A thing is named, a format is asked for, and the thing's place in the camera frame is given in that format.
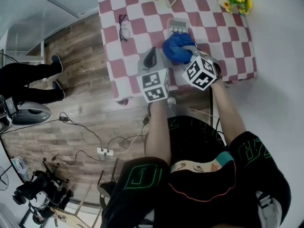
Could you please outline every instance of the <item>black pants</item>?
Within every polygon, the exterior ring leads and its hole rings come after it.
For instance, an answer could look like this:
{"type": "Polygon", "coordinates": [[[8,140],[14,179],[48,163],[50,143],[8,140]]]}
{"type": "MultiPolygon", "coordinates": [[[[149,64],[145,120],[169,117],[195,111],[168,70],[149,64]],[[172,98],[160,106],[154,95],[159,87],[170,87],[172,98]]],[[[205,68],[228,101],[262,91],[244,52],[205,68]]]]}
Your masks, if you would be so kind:
{"type": "Polygon", "coordinates": [[[26,65],[11,63],[0,69],[0,95],[13,97],[15,102],[36,102],[47,104],[61,101],[64,95],[60,89],[41,90],[26,85],[36,80],[48,78],[62,71],[58,63],[51,65],[26,65]]]}

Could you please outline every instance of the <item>blue cloth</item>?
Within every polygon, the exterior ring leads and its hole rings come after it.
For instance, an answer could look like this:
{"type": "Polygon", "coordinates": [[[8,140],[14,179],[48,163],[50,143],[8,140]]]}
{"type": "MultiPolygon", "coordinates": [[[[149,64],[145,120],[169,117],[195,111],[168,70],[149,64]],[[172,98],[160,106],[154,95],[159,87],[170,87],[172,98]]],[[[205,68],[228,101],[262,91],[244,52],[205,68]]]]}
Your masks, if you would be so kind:
{"type": "Polygon", "coordinates": [[[191,37],[187,33],[174,33],[171,37],[165,40],[162,45],[162,49],[170,61],[176,63],[189,63],[192,54],[181,48],[183,46],[195,46],[195,43],[191,41],[191,37]]]}

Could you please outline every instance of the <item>white wall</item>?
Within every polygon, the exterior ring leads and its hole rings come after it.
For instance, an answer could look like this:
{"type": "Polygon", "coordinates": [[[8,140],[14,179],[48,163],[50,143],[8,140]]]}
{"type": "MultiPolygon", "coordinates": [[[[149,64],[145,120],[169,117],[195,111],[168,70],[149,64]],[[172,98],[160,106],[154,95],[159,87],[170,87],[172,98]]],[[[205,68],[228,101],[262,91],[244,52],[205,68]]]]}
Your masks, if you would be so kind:
{"type": "MultiPolygon", "coordinates": [[[[0,143],[0,166],[5,170],[10,166],[10,161],[7,158],[7,155],[1,143],[0,143]]],[[[6,205],[6,207],[15,216],[16,222],[19,224],[29,208],[27,204],[20,206],[16,204],[12,196],[14,195],[14,191],[16,190],[16,188],[22,185],[23,183],[20,180],[19,176],[16,174],[14,168],[11,167],[6,173],[9,178],[9,187],[5,191],[0,191],[0,202],[6,205]]]]}
{"type": "Polygon", "coordinates": [[[248,130],[287,178],[292,203],[283,228],[304,219],[304,0],[253,0],[247,21],[258,78],[230,85],[248,130]]]}

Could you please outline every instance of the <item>foot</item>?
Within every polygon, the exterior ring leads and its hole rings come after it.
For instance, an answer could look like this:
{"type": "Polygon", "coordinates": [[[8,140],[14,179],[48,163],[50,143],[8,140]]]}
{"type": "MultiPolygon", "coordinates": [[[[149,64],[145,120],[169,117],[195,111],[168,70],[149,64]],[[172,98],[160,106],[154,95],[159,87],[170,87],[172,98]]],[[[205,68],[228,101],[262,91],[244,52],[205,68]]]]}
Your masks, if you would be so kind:
{"type": "Polygon", "coordinates": [[[60,64],[61,65],[61,72],[60,73],[63,73],[65,68],[63,67],[62,65],[62,62],[61,62],[61,58],[59,55],[55,54],[52,56],[52,62],[53,63],[57,63],[57,64],[60,64]]]}
{"type": "Polygon", "coordinates": [[[66,93],[65,91],[61,88],[60,84],[58,83],[58,81],[53,81],[52,83],[52,86],[53,86],[53,89],[59,89],[62,91],[62,94],[63,94],[63,98],[62,99],[65,99],[66,98],[66,93]]]}
{"type": "Polygon", "coordinates": [[[176,105],[176,99],[174,97],[169,97],[167,99],[168,105],[176,105]]]}

